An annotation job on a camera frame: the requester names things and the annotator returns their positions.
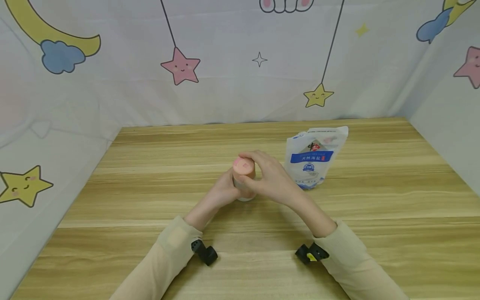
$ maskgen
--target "bottle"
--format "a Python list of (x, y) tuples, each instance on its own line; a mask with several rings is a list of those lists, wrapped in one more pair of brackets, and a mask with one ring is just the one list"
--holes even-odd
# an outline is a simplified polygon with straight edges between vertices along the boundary
[(233, 185), (240, 190), (240, 198), (237, 200), (247, 202), (255, 198), (257, 194), (240, 183), (240, 175), (255, 179), (255, 162), (250, 158), (237, 157), (233, 162)]

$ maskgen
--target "pink bottle cap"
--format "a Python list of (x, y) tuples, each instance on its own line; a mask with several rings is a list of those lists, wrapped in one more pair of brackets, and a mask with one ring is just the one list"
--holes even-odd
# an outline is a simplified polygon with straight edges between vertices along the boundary
[(233, 176), (245, 175), (255, 178), (255, 162), (250, 158), (237, 157), (233, 162)]

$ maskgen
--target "pink star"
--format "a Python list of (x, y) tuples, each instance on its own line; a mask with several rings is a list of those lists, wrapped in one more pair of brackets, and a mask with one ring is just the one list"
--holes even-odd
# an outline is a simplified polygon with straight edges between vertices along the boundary
[(465, 63), (453, 77), (468, 77), (474, 88), (480, 87), (480, 48), (468, 48)]
[(175, 85), (181, 84), (184, 80), (198, 82), (195, 68), (200, 63), (199, 59), (188, 59), (183, 53), (175, 47), (173, 50), (173, 59), (163, 62), (160, 65), (173, 74)]

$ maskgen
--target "cartoon bunny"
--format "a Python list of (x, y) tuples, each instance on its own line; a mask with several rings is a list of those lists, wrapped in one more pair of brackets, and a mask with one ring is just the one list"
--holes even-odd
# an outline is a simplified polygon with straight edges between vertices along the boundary
[(314, 0), (260, 0), (263, 12), (292, 13), (295, 11), (306, 12), (312, 7)]

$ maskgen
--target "hanging string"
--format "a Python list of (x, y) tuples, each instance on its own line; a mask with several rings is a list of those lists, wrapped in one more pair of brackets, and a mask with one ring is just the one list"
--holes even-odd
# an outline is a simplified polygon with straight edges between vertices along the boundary
[(324, 74), (322, 76), (322, 81), (320, 82), (320, 84), (322, 84), (324, 82), (324, 79), (325, 79), (325, 74), (327, 72), (327, 67), (328, 67), (328, 61), (330, 60), (330, 54), (332, 54), (333, 42), (335, 42), (336, 31), (338, 29), (338, 24), (340, 23), (340, 17), (342, 15), (343, 4), (344, 3), (345, 3), (345, 0), (342, 0), (342, 6), (340, 6), (340, 12), (338, 13), (338, 20), (336, 21), (335, 31), (333, 32), (332, 44), (330, 45), (330, 50), (328, 51), (327, 62), (325, 64), (325, 70), (324, 70)]
[(163, 4), (163, 0), (160, 0), (160, 2), (162, 3), (162, 8), (163, 8), (163, 13), (165, 14), (165, 18), (167, 19), (167, 25), (168, 25), (168, 29), (170, 30), (170, 35), (172, 36), (173, 45), (176, 48), (177, 43), (175, 43), (175, 38), (173, 37), (172, 27), (170, 26), (170, 21), (168, 20), (167, 11), (165, 10), (165, 5)]

